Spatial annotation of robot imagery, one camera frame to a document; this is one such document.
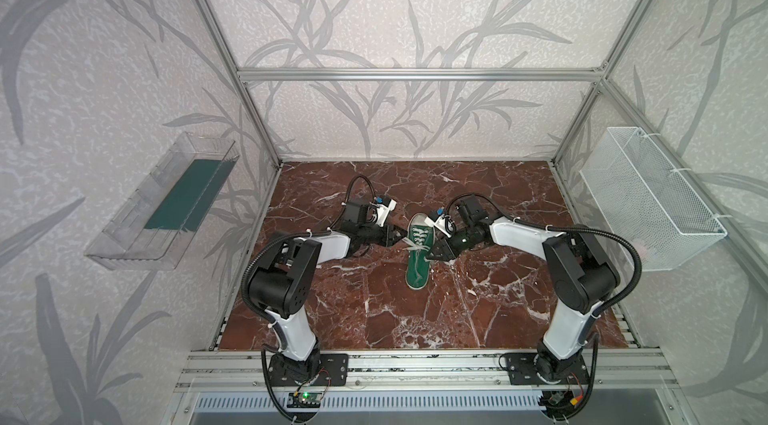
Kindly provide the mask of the green canvas sneaker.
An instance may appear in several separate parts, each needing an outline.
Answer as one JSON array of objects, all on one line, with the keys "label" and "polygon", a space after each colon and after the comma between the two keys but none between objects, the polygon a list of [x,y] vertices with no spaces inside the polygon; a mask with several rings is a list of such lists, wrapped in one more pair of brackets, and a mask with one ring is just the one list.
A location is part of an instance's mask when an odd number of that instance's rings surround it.
[{"label": "green canvas sneaker", "polygon": [[434,243],[434,228],[427,223],[424,213],[415,214],[408,226],[404,242],[409,251],[406,283],[413,290],[424,288],[429,280],[430,263],[427,256]]}]

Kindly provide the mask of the white shoelace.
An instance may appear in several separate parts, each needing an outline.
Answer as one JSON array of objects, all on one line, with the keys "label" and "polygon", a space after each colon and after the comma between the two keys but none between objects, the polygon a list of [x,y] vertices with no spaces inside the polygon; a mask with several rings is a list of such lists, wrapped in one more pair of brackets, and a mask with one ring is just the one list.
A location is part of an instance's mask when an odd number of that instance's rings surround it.
[{"label": "white shoelace", "polygon": [[407,236],[402,239],[406,249],[422,259],[427,259],[434,244],[434,228],[415,225],[409,228]]}]

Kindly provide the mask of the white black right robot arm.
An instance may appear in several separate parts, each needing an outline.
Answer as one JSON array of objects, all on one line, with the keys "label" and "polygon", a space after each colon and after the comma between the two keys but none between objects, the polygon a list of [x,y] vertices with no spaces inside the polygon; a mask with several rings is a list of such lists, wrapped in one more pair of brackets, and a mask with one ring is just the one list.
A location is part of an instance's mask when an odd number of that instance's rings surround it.
[{"label": "white black right robot arm", "polygon": [[537,345],[533,364],[539,380],[557,384],[580,363],[587,335],[609,306],[619,284],[619,273],[598,242],[599,236],[624,245],[613,233],[578,227],[549,227],[482,214],[457,228],[442,212],[433,212],[426,224],[444,237],[434,242],[427,258],[451,261],[479,244],[506,246],[546,262],[557,305],[550,325]]}]

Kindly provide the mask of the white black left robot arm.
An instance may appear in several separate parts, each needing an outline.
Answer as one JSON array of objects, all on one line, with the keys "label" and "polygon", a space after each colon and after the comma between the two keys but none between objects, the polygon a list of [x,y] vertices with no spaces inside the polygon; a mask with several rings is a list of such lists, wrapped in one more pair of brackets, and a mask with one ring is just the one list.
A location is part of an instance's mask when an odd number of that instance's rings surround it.
[{"label": "white black left robot arm", "polygon": [[307,383],[320,373],[321,352],[305,303],[319,264],[349,258],[363,245],[392,247],[407,237],[394,224],[344,226],[340,231],[275,232],[247,265],[240,283],[246,307],[278,338],[264,367],[266,378],[284,385]]}]

